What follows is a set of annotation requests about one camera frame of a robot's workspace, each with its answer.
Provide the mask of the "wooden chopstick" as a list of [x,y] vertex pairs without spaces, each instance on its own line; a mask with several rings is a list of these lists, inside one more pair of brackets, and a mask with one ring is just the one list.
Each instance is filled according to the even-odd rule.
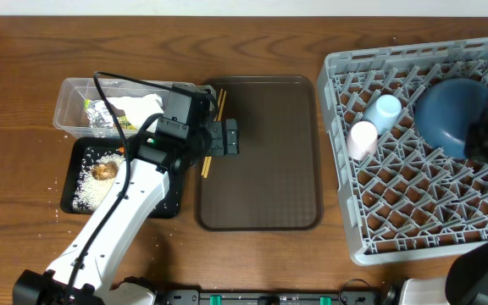
[[[218,101],[217,101],[218,110],[220,110],[220,108],[221,108],[221,103],[222,103],[223,97],[224,97],[224,90],[221,89],[220,93],[219,93]],[[204,179],[206,179],[208,177],[208,171],[209,171],[211,161],[212,161],[211,157],[206,157],[204,159],[203,166],[202,166],[202,172],[201,172],[201,176]]]
[[[219,99],[218,99],[219,110],[218,110],[218,113],[216,114],[216,116],[214,117],[215,121],[220,121],[220,119],[222,117],[222,113],[223,113],[224,105],[225,105],[226,93],[227,93],[227,91],[225,91],[224,89],[220,90]],[[211,163],[212,163],[211,157],[206,157],[204,159],[203,168],[202,168],[202,177],[204,179],[208,178],[208,173],[209,173],[209,168],[210,168]]]

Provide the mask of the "foil and yellow snack wrapper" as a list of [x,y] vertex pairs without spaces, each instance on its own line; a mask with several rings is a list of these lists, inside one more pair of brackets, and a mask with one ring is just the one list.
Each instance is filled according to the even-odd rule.
[[[117,109],[114,106],[111,109],[124,130],[134,130],[136,128],[127,119],[124,110]],[[116,128],[114,120],[103,100],[86,99],[84,101],[84,112],[91,128]]]

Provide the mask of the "pile of white rice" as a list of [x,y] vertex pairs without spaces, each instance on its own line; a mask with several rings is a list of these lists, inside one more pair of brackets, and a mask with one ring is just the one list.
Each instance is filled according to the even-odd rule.
[[80,161],[80,171],[76,189],[72,196],[73,211],[78,214],[93,213],[107,196],[115,182],[110,180],[95,180],[91,169],[94,164],[115,162],[119,167],[125,162],[123,153],[118,148],[87,147]]

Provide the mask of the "pink plastic cup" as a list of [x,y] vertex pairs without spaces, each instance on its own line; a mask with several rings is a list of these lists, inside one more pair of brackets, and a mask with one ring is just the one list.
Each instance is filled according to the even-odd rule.
[[348,132],[346,138],[348,156],[357,161],[375,154],[378,132],[368,121],[357,122]]

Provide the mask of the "light blue plastic cup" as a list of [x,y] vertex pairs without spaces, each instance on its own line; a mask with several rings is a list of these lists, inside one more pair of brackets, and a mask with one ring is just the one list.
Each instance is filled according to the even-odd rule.
[[363,114],[363,120],[372,123],[379,136],[389,132],[402,111],[397,97],[382,95],[378,97]]

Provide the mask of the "dark blue round plate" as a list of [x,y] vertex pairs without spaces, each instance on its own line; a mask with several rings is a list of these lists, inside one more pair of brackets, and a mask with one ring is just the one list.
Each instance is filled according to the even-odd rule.
[[444,80],[425,90],[415,104],[414,123],[424,141],[448,157],[466,158],[469,127],[484,110],[485,84],[471,79]]

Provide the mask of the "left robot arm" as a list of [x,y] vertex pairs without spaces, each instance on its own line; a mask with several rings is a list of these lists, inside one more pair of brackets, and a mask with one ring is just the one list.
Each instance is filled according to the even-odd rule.
[[148,215],[194,163],[238,153],[237,125],[219,120],[211,86],[173,84],[161,114],[149,115],[122,139],[125,161],[108,194],[65,251],[38,274],[25,270],[13,289],[15,304],[153,304],[141,280],[112,287],[116,270]]

